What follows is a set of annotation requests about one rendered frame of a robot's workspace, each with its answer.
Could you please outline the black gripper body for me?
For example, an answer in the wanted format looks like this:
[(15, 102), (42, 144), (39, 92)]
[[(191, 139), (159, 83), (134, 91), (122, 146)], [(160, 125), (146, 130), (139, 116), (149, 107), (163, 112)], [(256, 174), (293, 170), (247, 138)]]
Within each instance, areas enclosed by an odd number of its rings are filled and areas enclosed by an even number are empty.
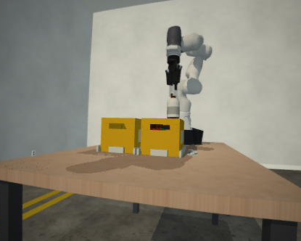
[(177, 69), (177, 65), (180, 63), (180, 57), (178, 55), (170, 55), (167, 58), (167, 63), (168, 63), (168, 69), (169, 66), (174, 65), (174, 71)]

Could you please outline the yellow divided crate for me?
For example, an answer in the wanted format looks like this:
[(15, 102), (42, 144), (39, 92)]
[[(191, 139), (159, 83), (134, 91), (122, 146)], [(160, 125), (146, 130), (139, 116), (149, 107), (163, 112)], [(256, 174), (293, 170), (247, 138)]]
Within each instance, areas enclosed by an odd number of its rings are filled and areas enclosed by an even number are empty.
[[(170, 130), (150, 130), (150, 124), (170, 125)], [(181, 132), (179, 140), (179, 132)], [(150, 150), (168, 150), (168, 157), (179, 157), (184, 146), (184, 120), (180, 118), (142, 118), (140, 155), (150, 155)]]
[(141, 146), (141, 119), (102, 118), (101, 152), (108, 147), (124, 147), (124, 153), (133, 154), (134, 147)]

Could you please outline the white bottle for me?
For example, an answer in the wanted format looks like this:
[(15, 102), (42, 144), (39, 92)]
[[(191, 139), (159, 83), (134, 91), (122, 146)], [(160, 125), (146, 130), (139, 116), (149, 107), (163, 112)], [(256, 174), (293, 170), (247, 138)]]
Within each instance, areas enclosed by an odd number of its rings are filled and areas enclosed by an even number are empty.
[(167, 118), (180, 118), (180, 102), (173, 96), (173, 92), (167, 102)]

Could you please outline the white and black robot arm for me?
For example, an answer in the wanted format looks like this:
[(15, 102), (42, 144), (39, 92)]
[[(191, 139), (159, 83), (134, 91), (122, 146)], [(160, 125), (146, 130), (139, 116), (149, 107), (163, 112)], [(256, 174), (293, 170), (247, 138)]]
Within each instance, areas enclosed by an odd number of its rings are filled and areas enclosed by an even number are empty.
[(178, 83), (176, 98), (180, 102), (180, 119), (184, 121), (184, 130), (192, 130), (190, 129), (191, 102), (187, 99), (186, 94), (199, 94), (201, 92), (202, 84), (198, 78), (202, 70), (203, 60), (208, 59), (210, 54), (213, 53), (212, 47), (210, 45), (202, 45), (202, 42), (197, 33), (181, 37), (181, 28), (179, 26), (168, 28), (166, 56), (178, 55), (180, 57), (181, 53), (185, 52), (187, 56), (195, 57), (186, 70), (188, 80), (180, 80), (180, 83)]

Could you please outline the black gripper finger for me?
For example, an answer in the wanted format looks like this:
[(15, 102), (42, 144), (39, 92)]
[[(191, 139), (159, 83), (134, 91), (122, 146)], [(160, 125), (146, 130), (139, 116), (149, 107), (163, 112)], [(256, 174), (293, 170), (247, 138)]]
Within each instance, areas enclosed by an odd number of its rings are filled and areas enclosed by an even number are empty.
[(165, 70), (166, 72), (166, 80), (167, 85), (169, 85), (169, 97), (171, 92), (173, 91), (173, 73), (171, 73), (171, 66), (169, 66), (169, 69)]
[(176, 71), (174, 71), (174, 65), (171, 67), (173, 73), (173, 96), (177, 97), (177, 85), (180, 83), (182, 65), (177, 65)]

